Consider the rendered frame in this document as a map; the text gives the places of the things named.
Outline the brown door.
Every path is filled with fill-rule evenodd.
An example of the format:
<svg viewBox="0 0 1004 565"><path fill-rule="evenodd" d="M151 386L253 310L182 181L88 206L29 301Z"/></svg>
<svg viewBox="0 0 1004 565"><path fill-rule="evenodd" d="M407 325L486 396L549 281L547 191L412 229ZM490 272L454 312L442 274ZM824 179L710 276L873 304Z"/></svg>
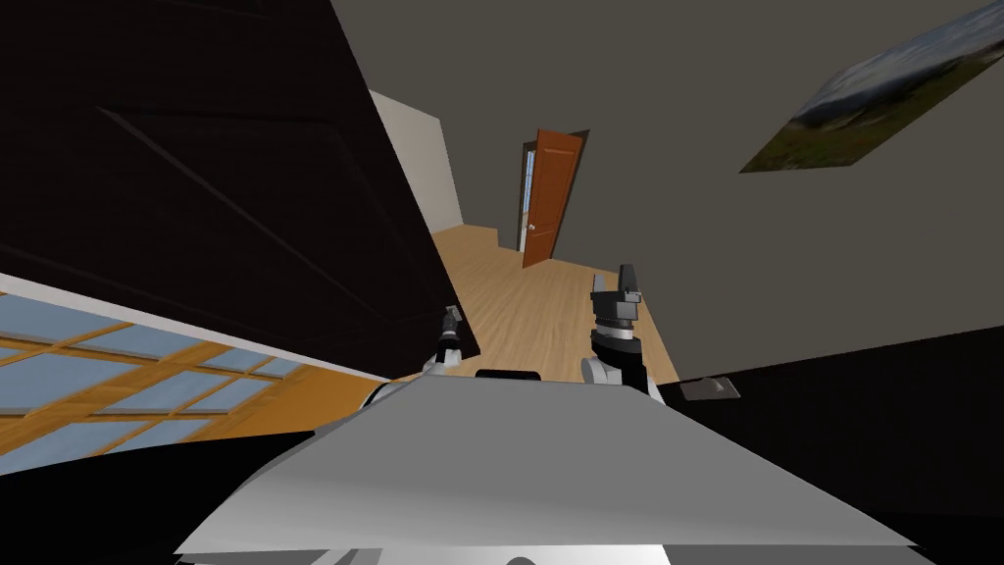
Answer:
<svg viewBox="0 0 1004 565"><path fill-rule="evenodd" d="M528 268L553 256L588 132L540 129L525 146L519 250Z"/></svg>

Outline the landscape picture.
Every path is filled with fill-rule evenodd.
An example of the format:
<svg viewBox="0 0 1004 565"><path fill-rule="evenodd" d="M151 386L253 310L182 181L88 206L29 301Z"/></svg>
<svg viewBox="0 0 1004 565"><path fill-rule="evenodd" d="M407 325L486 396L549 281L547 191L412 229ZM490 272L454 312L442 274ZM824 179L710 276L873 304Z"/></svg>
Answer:
<svg viewBox="0 0 1004 565"><path fill-rule="evenodd" d="M742 173L849 167L1004 59L1004 0L827 80Z"/></svg>

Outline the black door leaf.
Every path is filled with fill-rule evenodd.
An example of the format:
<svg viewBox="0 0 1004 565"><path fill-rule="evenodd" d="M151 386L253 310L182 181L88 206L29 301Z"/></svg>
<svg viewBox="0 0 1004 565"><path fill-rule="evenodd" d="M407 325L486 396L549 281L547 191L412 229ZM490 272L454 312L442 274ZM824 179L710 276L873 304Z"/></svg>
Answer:
<svg viewBox="0 0 1004 565"><path fill-rule="evenodd" d="M331 0L0 0L0 274L387 379L459 302Z"/></svg>

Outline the orange framed window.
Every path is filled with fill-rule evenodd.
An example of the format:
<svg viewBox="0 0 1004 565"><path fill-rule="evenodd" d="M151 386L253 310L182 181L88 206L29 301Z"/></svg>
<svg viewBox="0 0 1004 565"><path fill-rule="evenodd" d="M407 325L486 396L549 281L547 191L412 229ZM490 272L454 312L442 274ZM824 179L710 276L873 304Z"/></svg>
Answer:
<svg viewBox="0 0 1004 565"><path fill-rule="evenodd" d="M0 477L217 437L306 383L382 378L0 291Z"/></svg>

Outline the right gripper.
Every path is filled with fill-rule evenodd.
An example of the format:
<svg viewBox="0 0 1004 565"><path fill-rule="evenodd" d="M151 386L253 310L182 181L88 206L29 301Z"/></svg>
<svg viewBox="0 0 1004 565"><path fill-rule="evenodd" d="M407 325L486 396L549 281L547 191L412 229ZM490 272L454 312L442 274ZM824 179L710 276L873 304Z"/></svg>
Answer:
<svg viewBox="0 0 1004 565"><path fill-rule="evenodd" d="M638 305L642 295L638 291L638 283L631 264L623 264L619 269L619 290L606 290L605 278L602 274L593 275L590 299L594 316L608 321L636 321Z"/></svg>

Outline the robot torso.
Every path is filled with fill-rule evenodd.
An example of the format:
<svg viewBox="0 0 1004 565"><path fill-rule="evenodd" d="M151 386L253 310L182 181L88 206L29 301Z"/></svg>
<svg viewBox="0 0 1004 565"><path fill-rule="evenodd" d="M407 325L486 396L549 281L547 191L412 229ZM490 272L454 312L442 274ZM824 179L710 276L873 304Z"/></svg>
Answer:
<svg viewBox="0 0 1004 565"><path fill-rule="evenodd" d="M562 545L913 555L862 511L626 386L462 377L419 378L320 427L179 552Z"/></svg>

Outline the black table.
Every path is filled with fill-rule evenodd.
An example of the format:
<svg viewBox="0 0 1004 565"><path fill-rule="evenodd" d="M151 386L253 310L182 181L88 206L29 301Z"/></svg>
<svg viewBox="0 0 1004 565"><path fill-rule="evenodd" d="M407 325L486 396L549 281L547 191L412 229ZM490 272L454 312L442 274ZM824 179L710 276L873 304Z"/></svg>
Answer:
<svg viewBox="0 0 1004 565"><path fill-rule="evenodd" d="M1004 565L1004 326L728 374L666 403L915 542Z"/></svg>

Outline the small grey block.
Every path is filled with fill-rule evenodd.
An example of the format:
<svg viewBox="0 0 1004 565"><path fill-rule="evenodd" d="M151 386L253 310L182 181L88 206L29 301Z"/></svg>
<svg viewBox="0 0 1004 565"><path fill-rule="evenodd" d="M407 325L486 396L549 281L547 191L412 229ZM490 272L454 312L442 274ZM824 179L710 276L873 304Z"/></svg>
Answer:
<svg viewBox="0 0 1004 565"><path fill-rule="evenodd" d="M706 377L679 382L682 396L688 401L738 399L740 393L727 377Z"/></svg>

